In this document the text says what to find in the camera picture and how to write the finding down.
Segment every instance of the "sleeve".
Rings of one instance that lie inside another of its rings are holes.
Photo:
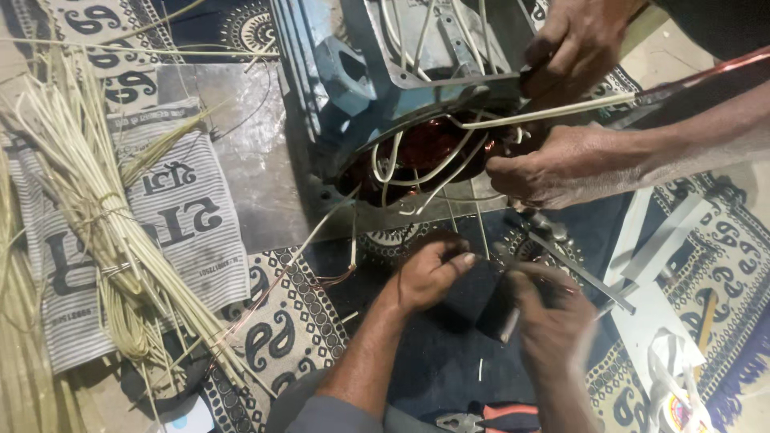
[[[313,396],[289,425],[286,433],[383,433],[372,415],[346,401]]]

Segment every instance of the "metal sheet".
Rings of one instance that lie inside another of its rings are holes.
[[[160,103],[190,94],[213,107],[237,95],[207,122],[214,131],[214,150],[233,196],[248,253],[299,245],[342,199],[333,186],[323,185],[310,174],[306,127],[293,102],[296,95],[287,95],[288,108],[284,107],[282,89],[288,90],[288,86],[279,86],[280,67],[279,63],[257,63],[246,74],[245,67],[238,64],[158,66]],[[488,180],[474,180],[474,188],[479,197],[493,194]],[[470,197],[471,182],[449,185],[447,195]],[[358,203],[357,230],[362,233],[449,218],[447,202],[439,199],[419,216],[398,213],[419,207],[423,200],[425,196],[412,196],[403,206],[386,210]],[[504,206],[505,200],[500,199],[484,203],[482,209]],[[455,203],[452,209],[456,217],[476,212],[472,203]],[[317,239],[349,237],[351,212],[351,207],[341,209]]]

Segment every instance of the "hand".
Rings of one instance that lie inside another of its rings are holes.
[[[520,334],[524,366],[537,387],[580,381],[594,340],[596,308],[562,270],[539,263],[519,263],[505,274],[521,309]],[[555,287],[561,309],[543,307],[531,278]]]
[[[539,150],[487,161],[492,187],[525,206],[561,209],[633,190],[654,169],[657,132],[556,126]]]
[[[390,299],[405,314],[430,308],[444,299],[452,283],[476,263],[476,256],[468,250],[466,240],[431,242],[390,278],[383,292],[392,295]]]
[[[628,19],[646,0],[553,0],[524,53],[535,109],[573,102],[618,64]]]

